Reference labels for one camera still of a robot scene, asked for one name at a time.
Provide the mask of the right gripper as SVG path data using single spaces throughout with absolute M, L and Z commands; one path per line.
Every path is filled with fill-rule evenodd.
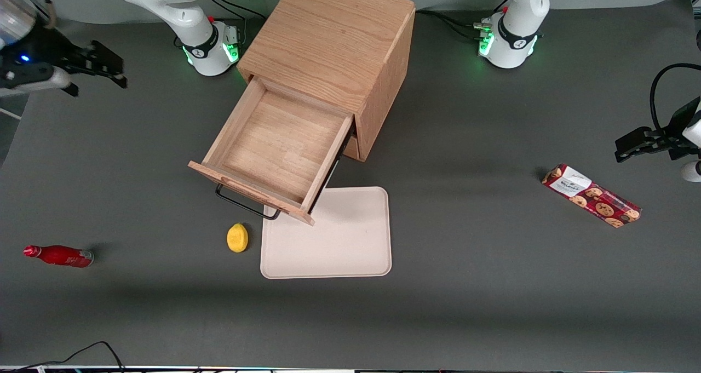
M 110 79 L 122 89 L 128 87 L 123 75 L 124 61 L 99 41 L 93 39 L 87 47 L 86 68 L 81 73 Z M 27 66 L 2 70 L 1 96 L 33 93 L 48 89 L 67 89 L 72 78 L 66 71 L 53 66 Z

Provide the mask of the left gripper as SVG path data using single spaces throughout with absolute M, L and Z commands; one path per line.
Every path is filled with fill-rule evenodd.
M 693 147 L 696 147 L 698 160 L 687 163 L 681 168 L 681 176 L 686 181 L 700 182 L 700 103 L 694 109 L 691 120 L 682 131 L 682 136 Z M 649 127 L 636 128 L 629 135 L 616 139 L 615 158 L 617 163 L 643 154 L 654 154 L 666 151 L 666 138 L 663 131 Z

